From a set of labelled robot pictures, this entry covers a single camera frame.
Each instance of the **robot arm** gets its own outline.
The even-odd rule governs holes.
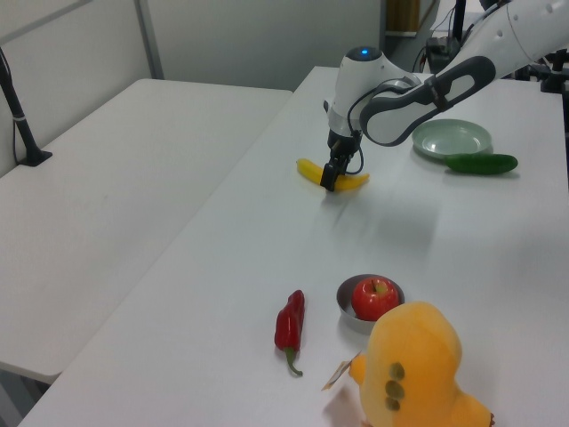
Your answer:
[[[380,77],[376,80],[368,78],[365,84],[355,87],[353,81],[364,80],[364,68],[376,73],[377,66],[372,66],[373,60],[353,64],[353,59],[345,57],[336,83],[332,114],[328,110],[331,161],[325,167],[321,185],[333,191],[335,178],[338,173],[346,172],[347,165],[342,165],[343,170],[337,168],[334,156],[343,147],[346,152],[351,151],[351,155],[344,154],[349,161],[359,149],[360,129],[376,144],[391,147],[402,143],[422,122],[567,43],[568,22],[569,0],[514,0],[475,26],[454,60],[424,83],[417,83],[408,73],[397,71],[390,64],[393,68],[389,74],[377,73]],[[350,114],[345,108],[336,107],[344,100],[346,104],[351,102]],[[340,119],[333,120],[334,114]],[[345,125],[337,125],[341,119],[349,125],[350,132]]]

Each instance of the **metal bowl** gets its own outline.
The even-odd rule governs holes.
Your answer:
[[[357,318],[356,313],[352,307],[352,294],[354,293],[354,289],[356,289],[356,285],[365,278],[385,277],[378,274],[360,274],[358,276],[349,278],[338,288],[338,292],[336,293],[336,301],[338,302],[338,307],[340,307],[340,316],[344,322],[346,322],[348,327],[360,334],[369,335],[375,326],[375,321],[361,320]],[[388,280],[393,284],[397,290],[397,293],[399,294],[399,303],[403,304],[405,302],[403,291],[393,280],[390,278],[388,278]]]

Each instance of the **green cucumber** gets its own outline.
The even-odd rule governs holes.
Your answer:
[[[495,175],[516,169],[517,159],[507,154],[455,154],[446,157],[445,163],[455,172]]]

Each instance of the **yellow plush toy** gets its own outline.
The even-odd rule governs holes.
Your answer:
[[[490,427],[493,415],[454,381],[461,342],[426,302],[402,304],[375,324],[349,374],[373,427]]]

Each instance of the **green plate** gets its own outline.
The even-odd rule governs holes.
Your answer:
[[[453,154],[492,152],[492,136],[488,131],[465,120],[430,120],[417,126],[412,138],[419,152],[439,159]]]

